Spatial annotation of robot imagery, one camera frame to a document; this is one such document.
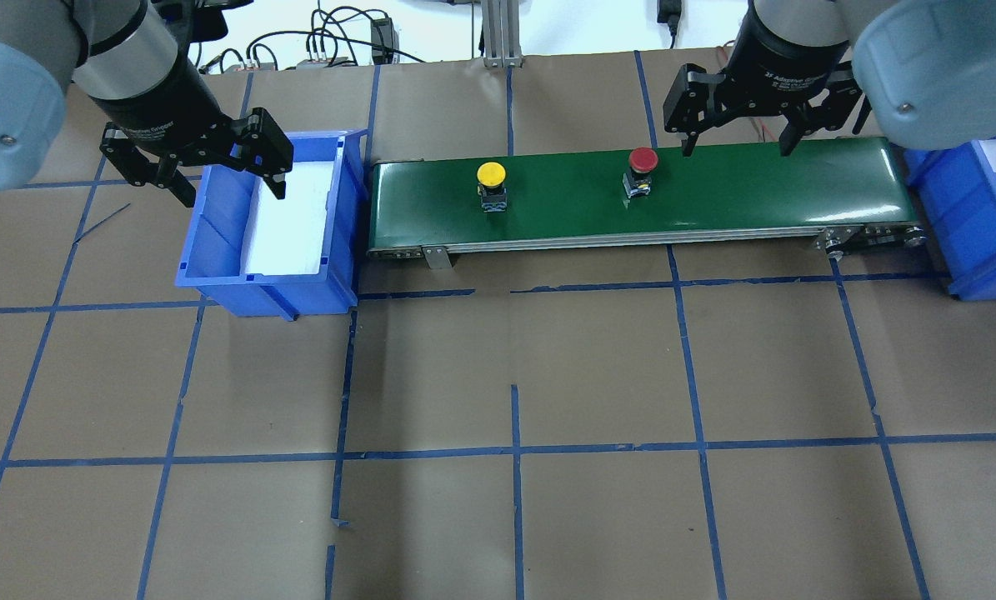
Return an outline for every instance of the blue bin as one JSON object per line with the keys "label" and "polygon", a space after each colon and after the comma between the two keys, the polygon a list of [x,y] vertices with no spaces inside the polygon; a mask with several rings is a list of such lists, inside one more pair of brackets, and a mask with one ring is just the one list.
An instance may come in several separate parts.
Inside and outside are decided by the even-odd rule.
{"label": "blue bin", "polygon": [[996,300],[996,173],[981,142],[905,153],[962,300]]}
{"label": "blue bin", "polygon": [[362,130],[289,133],[296,163],[334,161],[327,196],[321,267],[304,276],[242,273],[243,239],[260,178],[231,168],[206,167],[175,276],[240,318],[345,313],[356,307],[353,248],[357,215],[367,201],[360,155]]}

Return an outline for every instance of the cable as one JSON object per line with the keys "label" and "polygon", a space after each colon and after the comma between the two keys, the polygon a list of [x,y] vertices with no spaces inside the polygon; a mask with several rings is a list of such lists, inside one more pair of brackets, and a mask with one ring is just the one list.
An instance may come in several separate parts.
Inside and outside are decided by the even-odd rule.
{"label": "cable", "polygon": [[276,58],[276,53],[274,53],[272,49],[265,44],[253,44],[253,61],[257,62],[258,68],[260,68],[261,66],[261,57],[259,57],[257,54],[258,48],[264,48],[265,50],[268,50],[269,54],[272,54],[272,65],[274,69],[276,69],[276,71],[279,71],[279,58]]}
{"label": "cable", "polygon": [[390,47],[387,47],[387,46],[380,46],[379,44],[372,44],[371,42],[364,42],[364,41],[362,41],[362,39],[351,39],[349,37],[339,37],[338,35],[334,35],[333,33],[329,32],[329,31],[322,30],[322,29],[313,30],[313,31],[301,31],[301,30],[289,30],[288,29],[288,30],[283,30],[283,31],[272,31],[270,33],[265,33],[261,37],[253,39],[253,41],[250,42],[249,45],[246,46],[246,54],[252,53],[253,52],[253,46],[257,45],[258,42],[264,41],[264,39],[272,38],[272,37],[274,37],[274,35],[321,35],[321,37],[323,37],[323,38],[341,39],[341,41],[343,41],[343,42],[349,42],[350,44],[360,44],[362,46],[369,46],[371,48],[378,48],[380,50],[386,50],[386,51],[388,51],[388,53],[401,54],[401,56],[406,57],[406,58],[410,58],[410,60],[417,61],[418,63],[427,62],[427,61],[423,60],[420,57],[414,57],[412,54],[407,53],[407,52],[405,53],[402,50],[396,50],[394,48],[390,48]]}

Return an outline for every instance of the metal bracket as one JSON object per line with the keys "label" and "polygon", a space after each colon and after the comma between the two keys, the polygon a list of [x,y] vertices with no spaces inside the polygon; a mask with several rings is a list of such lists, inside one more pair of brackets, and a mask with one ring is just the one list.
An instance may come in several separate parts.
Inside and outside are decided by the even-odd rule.
{"label": "metal bracket", "polygon": [[519,0],[483,0],[483,64],[522,66]]}
{"label": "metal bracket", "polygon": [[431,269],[452,269],[453,263],[449,261],[449,253],[444,246],[424,246],[420,249],[424,258],[428,260]]}
{"label": "metal bracket", "polygon": [[813,247],[828,258],[841,261],[847,254],[860,254],[887,248],[915,248],[928,241],[927,232],[914,223],[874,225],[834,225],[826,227],[813,240]]}

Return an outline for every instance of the black cable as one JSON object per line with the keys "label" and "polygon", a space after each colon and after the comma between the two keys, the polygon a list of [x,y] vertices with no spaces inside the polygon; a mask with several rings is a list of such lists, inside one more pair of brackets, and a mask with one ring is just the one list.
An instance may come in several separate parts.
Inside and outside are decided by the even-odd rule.
{"label": "black cable", "polygon": [[[346,17],[346,18],[344,18],[342,20],[337,20],[337,19],[334,18],[334,13],[337,13],[338,11],[353,11],[353,15],[349,16],[349,17]],[[368,20],[368,22],[372,24],[372,27],[375,28],[375,31],[379,34],[379,44],[381,46],[383,46],[383,48],[387,48],[387,41],[386,41],[386,39],[383,38],[383,30],[380,30],[379,26],[377,26],[377,24],[375,23],[375,17],[373,17],[372,15],[368,14],[370,12],[381,13],[384,16],[384,18],[387,18],[387,19],[390,18],[390,14],[388,14],[387,11],[380,10],[380,8],[369,8],[367,11],[362,11],[362,10],[360,10],[360,8],[357,8],[357,7],[346,7],[346,5],[342,5],[341,7],[334,8],[333,10],[331,10],[330,12],[328,12],[328,17],[331,19],[331,23],[335,23],[335,24],[338,25],[338,29],[342,30],[342,35],[343,35],[343,37],[346,37],[346,38],[348,38],[348,35],[346,34],[346,30],[343,29],[341,23],[349,22],[349,20],[353,20],[354,18],[357,18],[357,17],[364,17],[364,18],[366,18]],[[328,22],[328,20],[326,18],[323,19],[323,29],[325,29],[325,30],[327,29],[327,22]],[[352,44],[349,45],[349,53],[353,55],[353,61],[357,61],[357,56],[356,56],[356,54],[353,53],[353,45]]]}
{"label": "black cable", "polygon": [[253,44],[253,61],[257,62],[258,68],[261,66],[261,57],[257,54],[258,48],[264,48],[265,50],[268,50],[269,54],[272,54],[272,65],[276,71],[279,71],[279,58],[276,58],[276,53],[274,53],[272,49],[265,44]]}
{"label": "black cable", "polygon": [[372,48],[378,48],[380,50],[387,50],[388,53],[401,54],[401,56],[406,57],[406,58],[410,58],[410,60],[417,61],[418,63],[427,62],[427,61],[423,60],[420,57],[414,57],[412,54],[407,53],[407,52],[405,53],[402,50],[396,50],[394,48],[390,48],[390,47],[386,47],[386,46],[380,46],[378,44],[372,44],[371,42],[364,42],[364,41],[362,41],[362,39],[351,39],[349,37],[339,37],[338,35],[334,35],[330,31],[325,31],[325,30],[322,30],[322,29],[313,30],[313,31],[301,31],[301,30],[291,30],[291,29],[288,29],[288,30],[272,31],[270,33],[265,33],[264,35],[261,35],[261,37],[253,39],[253,41],[250,42],[249,45],[246,46],[246,53],[250,53],[251,50],[253,50],[253,46],[257,45],[258,42],[262,42],[262,41],[264,41],[264,39],[272,38],[272,37],[274,37],[274,35],[321,35],[321,37],[324,37],[324,38],[341,39],[341,41],[343,41],[343,42],[349,42],[350,44],[360,44],[362,46],[369,46],[369,47],[372,47]]}
{"label": "black cable", "polygon": [[216,65],[220,65],[220,73],[223,73],[223,59],[228,55],[228,53],[234,54],[234,56],[238,58],[239,63],[246,64],[245,58],[242,58],[242,54],[238,52],[238,50],[228,48],[227,50],[223,50],[223,52],[216,54],[216,57],[213,58],[213,60],[208,61],[208,63],[201,68],[201,71],[208,73],[208,69],[214,68]]}

